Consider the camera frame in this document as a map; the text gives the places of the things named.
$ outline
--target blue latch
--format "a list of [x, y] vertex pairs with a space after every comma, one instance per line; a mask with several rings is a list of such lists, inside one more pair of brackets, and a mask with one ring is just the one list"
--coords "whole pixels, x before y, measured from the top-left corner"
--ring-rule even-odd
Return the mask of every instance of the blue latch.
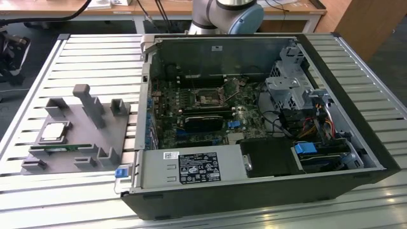
[[116, 178], [125, 178], [128, 177], [128, 169], [127, 168], [117, 168], [115, 171]]
[[295, 152], [297, 154], [313, 154], [316, 153], [316, 148], [312, 142], [299, 142], [295, 146]]
[[235, 128], [240, 126], [240, 121], [228, 122], [228, 128]]

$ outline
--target white label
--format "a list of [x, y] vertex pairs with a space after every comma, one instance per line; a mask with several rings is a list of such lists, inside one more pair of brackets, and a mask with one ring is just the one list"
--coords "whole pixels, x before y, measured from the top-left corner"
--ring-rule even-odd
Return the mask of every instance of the white label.
[[223, 46], [212, 46], [212, 51], [221, 51], [223, 50]]
[[131, 14], [131, 11], [113, 11], [115, 14]]
[[57, 149], [45, 149], [46, 152], [58, 152], [58, 151], [66, 151], [65, 148], [57, 148]]
[[179, 152], [164, 152], [164, 159], [177, 159]]

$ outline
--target barcode label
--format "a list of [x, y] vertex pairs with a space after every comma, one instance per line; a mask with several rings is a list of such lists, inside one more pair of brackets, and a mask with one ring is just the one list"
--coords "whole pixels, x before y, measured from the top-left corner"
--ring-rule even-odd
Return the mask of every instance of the barcode label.
[[164, 152], [164, 159], [177, 159], [179, 152]]

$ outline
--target table leg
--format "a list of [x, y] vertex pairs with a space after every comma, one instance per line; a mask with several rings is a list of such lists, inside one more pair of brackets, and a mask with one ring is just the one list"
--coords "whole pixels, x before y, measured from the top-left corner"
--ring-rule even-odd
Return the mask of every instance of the table leg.
[[144, 34], [145, 30], [144, 30], [144, 16], [133, 16], [133, 22], [135, 22], [135, 26], [136, 26], [136, 33], [139, 34]]
[[321, 15], [319, 15], [319, 14], [311, 16], [311, 18], [307, 20], [307, 24], [304, 26], [303, 33], [313, 32], [320, 17], [321, 17]]

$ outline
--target sticker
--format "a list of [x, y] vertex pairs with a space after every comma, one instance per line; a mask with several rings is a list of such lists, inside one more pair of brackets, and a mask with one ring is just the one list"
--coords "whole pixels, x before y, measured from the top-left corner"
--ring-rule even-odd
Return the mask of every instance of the sticker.
[[164, 152], [164, 159], [177, 159], [179, 152]]
[[131, 14], [129, 11], [113, 11], [113, 14]]
[[54, 149], [45, 149], [46, 152], [60, 152], [60, 151], [66, 151], [65, 148], [54, 148]]
[[212, 46], [212, 51], [221, 51], [223, 50], [223, 46]]
[[216, 152], [176, 156], [179, 163], [179, 181], [183, 185], [220, 181]]

